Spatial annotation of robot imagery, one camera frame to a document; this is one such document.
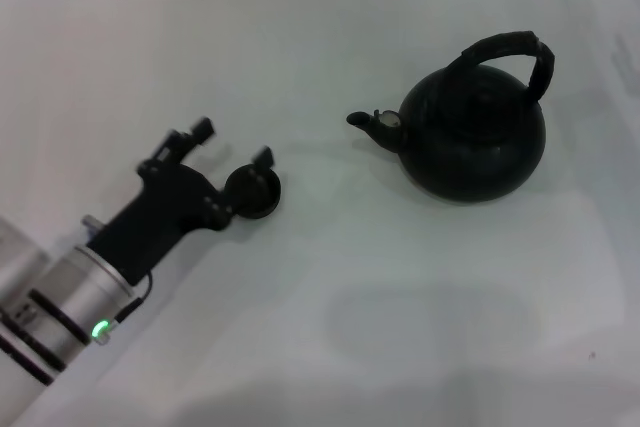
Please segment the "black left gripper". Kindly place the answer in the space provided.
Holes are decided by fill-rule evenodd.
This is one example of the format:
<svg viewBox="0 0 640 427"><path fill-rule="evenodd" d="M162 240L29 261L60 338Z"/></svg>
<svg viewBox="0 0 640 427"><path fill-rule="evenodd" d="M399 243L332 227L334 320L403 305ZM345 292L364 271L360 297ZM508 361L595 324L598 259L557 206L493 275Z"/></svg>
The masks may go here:
<svg viewBox="0 0 640 427"><path fill-rule="evenodd" d="M222 194L201 173L180 164L214 135L208 117L199 119L189 132L171 130L153 153L157 161L147 160L138 168L142 190L88 242L88 248L127 283L138 284L190 232L226 229L231 208L274 204L268 180L274 159L269 147L234 170Z"/></svg>

